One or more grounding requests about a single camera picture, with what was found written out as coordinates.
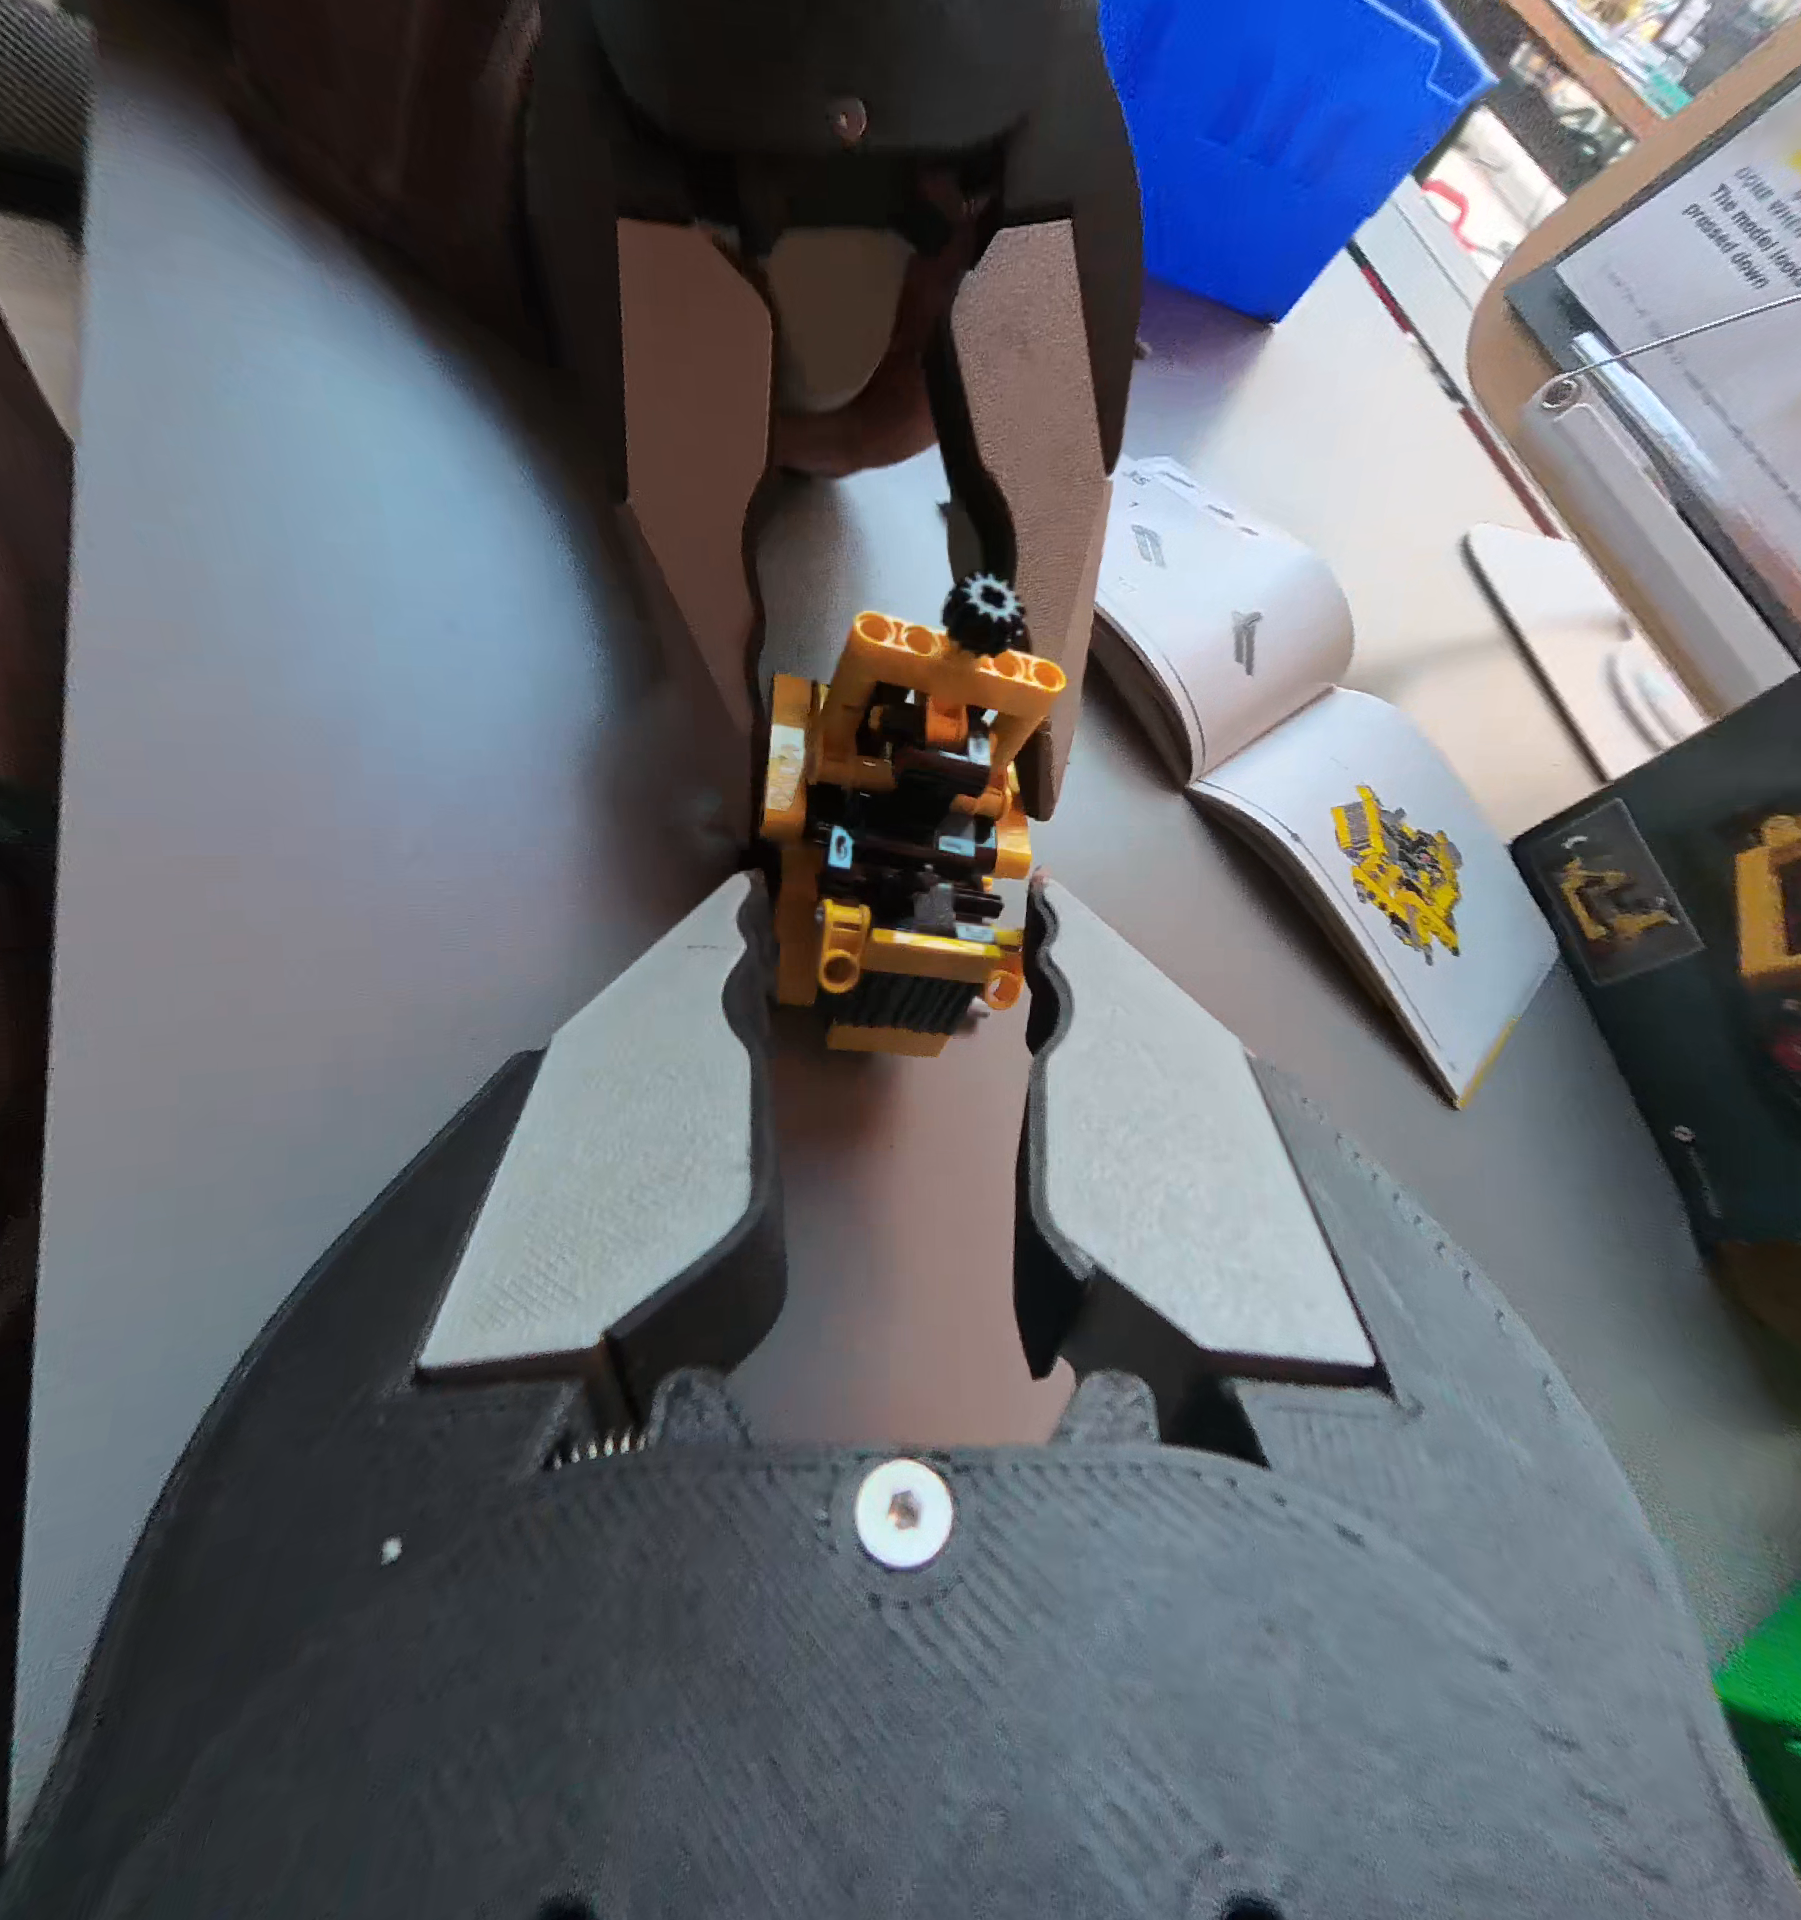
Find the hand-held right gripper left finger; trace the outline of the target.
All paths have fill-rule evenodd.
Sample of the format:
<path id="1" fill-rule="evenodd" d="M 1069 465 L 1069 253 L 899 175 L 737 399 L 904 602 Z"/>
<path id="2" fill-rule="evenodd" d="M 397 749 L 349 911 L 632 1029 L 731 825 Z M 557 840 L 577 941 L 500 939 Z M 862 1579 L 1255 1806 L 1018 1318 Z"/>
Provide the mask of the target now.
<path id="1" fill-rule="evenodd" d="M 416 1357 L 441 1384 L 577 1380 L 646 1418 L 787 1300 L 760 875 L 720 882 L 537 1058 Z"/>

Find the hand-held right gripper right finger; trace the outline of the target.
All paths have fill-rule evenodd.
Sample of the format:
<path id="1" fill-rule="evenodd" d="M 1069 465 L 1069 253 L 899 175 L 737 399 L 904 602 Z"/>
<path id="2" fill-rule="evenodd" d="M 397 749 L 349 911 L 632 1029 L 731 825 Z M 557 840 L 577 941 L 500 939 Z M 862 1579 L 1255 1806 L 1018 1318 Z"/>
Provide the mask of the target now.
<path id="1" fill-rule="evenodd" d="M 1026 893 L 1013 1311 L 1027 1371 L 1373 1385 L 1249 1046 L 1048 877 Z"/>

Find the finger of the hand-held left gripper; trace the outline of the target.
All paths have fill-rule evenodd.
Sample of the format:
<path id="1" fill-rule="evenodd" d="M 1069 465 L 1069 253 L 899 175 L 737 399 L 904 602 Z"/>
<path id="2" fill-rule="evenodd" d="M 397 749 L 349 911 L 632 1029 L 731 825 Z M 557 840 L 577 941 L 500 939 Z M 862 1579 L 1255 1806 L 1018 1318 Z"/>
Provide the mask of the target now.
<path id="1" fill-rule="evenodd" d="M 758 718 L 747 515 L 769 468 L 769 300 L 702 229 L 622 217 L 617 245 L 620 523 L 708 751 L 746 759 Z"/>
<path id="2" fill-rule="evenodd" d="M 1068 216 L 1006 225 L 961 277 L 928 352 L 945 547 L 1018 589 L 1068 685 L 1018 753 L 1036 821 L 1059 803 L 1090 655 L 1112 472 Z"/>

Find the yellow black lego model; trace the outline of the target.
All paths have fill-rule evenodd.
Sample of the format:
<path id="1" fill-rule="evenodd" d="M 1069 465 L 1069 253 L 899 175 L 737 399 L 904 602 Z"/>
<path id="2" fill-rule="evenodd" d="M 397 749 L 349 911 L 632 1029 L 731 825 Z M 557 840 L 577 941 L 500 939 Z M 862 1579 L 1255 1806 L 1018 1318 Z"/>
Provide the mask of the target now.
<path id="1" fill-rule="evenodd" d="M 1015 585 L 983 569 L 938 626 L 862 611 L 826 679 L 773 674 L 774 994 L 816 1013 L 826 1048 L 933 1060 L 1018 1004 L 1023 935 L 997 884 L 1030 877 L 1018 753 L 1068 685 Z"/>

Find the black lego box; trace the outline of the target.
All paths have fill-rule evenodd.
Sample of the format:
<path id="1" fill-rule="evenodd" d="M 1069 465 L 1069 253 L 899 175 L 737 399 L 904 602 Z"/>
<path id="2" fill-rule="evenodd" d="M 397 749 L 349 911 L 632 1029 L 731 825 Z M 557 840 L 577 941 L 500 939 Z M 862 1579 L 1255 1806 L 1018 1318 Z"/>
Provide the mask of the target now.
<path id="1" fill-rule="evenodd" d="M 1801 1245 L 1801 669 L 1510 856 L 1697 1235 Z"/>

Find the person's left hand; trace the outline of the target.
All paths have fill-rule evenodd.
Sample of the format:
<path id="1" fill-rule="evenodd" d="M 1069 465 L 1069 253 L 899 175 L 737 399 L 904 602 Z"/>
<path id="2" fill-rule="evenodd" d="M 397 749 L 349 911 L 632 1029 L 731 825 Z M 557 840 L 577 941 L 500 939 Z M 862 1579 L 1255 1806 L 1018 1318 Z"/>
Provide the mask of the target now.
<path id="1" fill-rule="evenodd" d="M 774 465 L 808 478 L 893 468 L 935 443 L 936 427 L 921 395 L 904 395 L 893 406 L 854 402 L 832 414 L 778 408 L 771 430 Z"/>

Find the blue plastic bin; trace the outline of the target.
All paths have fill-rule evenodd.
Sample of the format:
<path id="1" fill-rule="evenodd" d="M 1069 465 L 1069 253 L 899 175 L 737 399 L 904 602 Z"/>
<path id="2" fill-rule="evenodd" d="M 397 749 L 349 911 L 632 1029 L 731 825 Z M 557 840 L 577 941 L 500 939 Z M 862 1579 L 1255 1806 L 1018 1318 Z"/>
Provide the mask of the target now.
<path id="1" fill-rule="evenodd" d="M 1430 1 L 1101 1 L 1149 277 L 1278 322 L 1495 76 Z"/>

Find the open instruction booklet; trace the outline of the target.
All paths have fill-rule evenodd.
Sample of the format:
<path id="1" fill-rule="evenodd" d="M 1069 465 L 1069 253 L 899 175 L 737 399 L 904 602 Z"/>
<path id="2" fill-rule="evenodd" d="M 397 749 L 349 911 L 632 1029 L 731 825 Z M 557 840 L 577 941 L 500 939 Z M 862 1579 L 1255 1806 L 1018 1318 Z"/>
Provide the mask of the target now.
<path id="1" fill-rule="evenodd" d="M 1329 565 L 1176 461 L 1126 456 L 1092 659 L 1176 787 L 1297 893 L 1465 1108 L 1560 948 L 1434 742 L 1342 683 L 1353 616 Z"/>

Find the wooden-edged board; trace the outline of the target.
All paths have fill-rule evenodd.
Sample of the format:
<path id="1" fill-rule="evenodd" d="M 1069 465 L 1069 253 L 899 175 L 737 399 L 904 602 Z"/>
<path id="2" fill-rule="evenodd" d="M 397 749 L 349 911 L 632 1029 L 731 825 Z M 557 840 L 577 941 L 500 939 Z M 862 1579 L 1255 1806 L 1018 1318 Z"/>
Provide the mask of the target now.
<path id="1" fill-rule="evenodd" d="M 1635 349 L 1589 358 L 1599 339 L 1560 283 L 1560 260 L 1678 176 L 1801 80 L 1801 19 L 1777 31 L 1632 154 L 1579 189 L 1490 284 L 1468 335 L 1468 373 L 1487 420 L 1550 499 L 1568 533 L 1636 614 L 1673 611 L 1673 587 L 1723 582 L 1801 664 L 1801 628 L 1785 598 L 1729 547 L 1694 482 L 1704 468 L 1652 395 L 1626 396 L 1606 367 Z"/>

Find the white flat stand base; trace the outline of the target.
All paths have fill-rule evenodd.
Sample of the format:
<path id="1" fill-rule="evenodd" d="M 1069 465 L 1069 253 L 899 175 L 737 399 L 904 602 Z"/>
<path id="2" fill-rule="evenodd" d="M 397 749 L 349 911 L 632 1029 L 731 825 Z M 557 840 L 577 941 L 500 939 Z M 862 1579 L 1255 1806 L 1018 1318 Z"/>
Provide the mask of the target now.
<path id="1" fill-rule="evenodd" d="M 1798 664 L 1729 584 L 1655 574 L 1673 611 L 1636 616 L 1572 539 L 1482 521 L 1462 552 L 1602 791 L 1690 821 L 1801 803 Z"/>

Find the printed paper sheet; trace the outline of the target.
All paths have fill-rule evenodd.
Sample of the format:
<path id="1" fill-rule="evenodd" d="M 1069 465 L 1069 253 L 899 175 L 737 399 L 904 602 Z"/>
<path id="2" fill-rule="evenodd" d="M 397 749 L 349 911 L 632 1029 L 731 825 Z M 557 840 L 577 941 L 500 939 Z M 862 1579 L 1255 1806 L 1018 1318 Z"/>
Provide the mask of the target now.
<path id="1" fill-rule="evenodd" d="M 1589 358 L 1652 395 L 1706 509 L 1801 628 L 1801 80 L 1560 260 Z"/>

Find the grey fabric chair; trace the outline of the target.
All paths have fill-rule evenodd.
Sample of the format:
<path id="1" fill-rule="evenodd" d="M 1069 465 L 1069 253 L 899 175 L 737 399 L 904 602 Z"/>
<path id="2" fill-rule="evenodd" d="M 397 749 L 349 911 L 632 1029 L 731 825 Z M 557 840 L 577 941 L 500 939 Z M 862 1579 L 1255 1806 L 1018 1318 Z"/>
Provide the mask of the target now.
<path id="1" fill-rule="evenodd" d="M 79 8 L 0 1 L 0 211 L 80 238 L 96 32 Z"/>

